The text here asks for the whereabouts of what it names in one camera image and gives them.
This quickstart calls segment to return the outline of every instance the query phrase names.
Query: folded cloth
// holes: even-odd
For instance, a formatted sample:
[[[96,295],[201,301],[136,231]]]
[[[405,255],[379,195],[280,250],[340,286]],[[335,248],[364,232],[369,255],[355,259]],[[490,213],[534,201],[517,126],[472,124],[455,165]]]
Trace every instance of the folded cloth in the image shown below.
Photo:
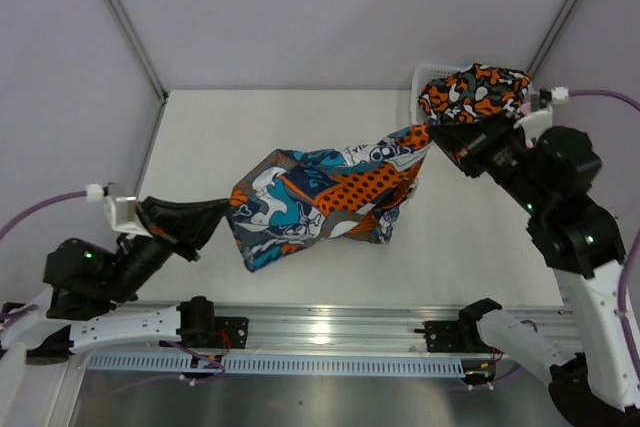
[[[427,84],[420,105],[429,120],[377,144],[344,150],[275,150],[231,194],[227,219],[254,272],[323,239],[391,240],[400,206],[416,188],[429,147],[428,125],[517,113],[530,80],[520,71],[474,64]]]

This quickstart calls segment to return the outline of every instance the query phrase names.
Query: crumpled cloth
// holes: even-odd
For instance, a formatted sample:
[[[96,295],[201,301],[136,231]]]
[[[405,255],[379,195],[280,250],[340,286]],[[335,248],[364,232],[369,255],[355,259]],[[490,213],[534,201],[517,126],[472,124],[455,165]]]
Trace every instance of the crumpled cloth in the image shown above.
[[[254,272],[335,237],[389,242],[417,186],[428,126],[475,122],[503,109],[517,114],[530,82],[526,72],[473,64],[425,86],[425,124],[343,150],[273,151],[230,198],[227,219],[245,266]]]

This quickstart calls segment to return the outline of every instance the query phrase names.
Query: plastic basket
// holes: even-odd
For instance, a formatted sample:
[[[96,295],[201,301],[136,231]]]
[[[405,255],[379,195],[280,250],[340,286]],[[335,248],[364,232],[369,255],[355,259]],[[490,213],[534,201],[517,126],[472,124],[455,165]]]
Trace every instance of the plastic basket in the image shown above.
[[[411,123],[422,124],[426,122],[427,116],[418,106],[418,99],[422,95],[422,89],[429,82],[435,79],[442,79],[449,77],[454,72],[464,70],[465,67],[452,67],[450,65],[433,65],[433,64],[420,64],[416,67],[416,71],[413,74],[413,81],[411,82]]]

